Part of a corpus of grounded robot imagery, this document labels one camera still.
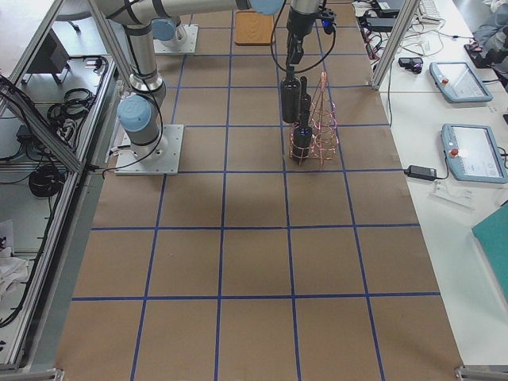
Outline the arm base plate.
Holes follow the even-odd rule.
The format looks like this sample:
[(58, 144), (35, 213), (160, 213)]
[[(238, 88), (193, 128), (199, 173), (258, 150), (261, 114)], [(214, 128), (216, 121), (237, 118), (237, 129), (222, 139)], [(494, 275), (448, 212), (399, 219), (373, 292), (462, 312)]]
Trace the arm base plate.
[(162, 139), (141, 147), (132, 145), (127, 133), (122, 144), (129, 147), (119, 151), (117, 175), (177, 175), (183, 142), (184, 125), (164, 125)]
[(165, 20), (152, 23), (155, 53), (158, 55), (194, 55), (197, 45), (198, 25), (173, 25)]

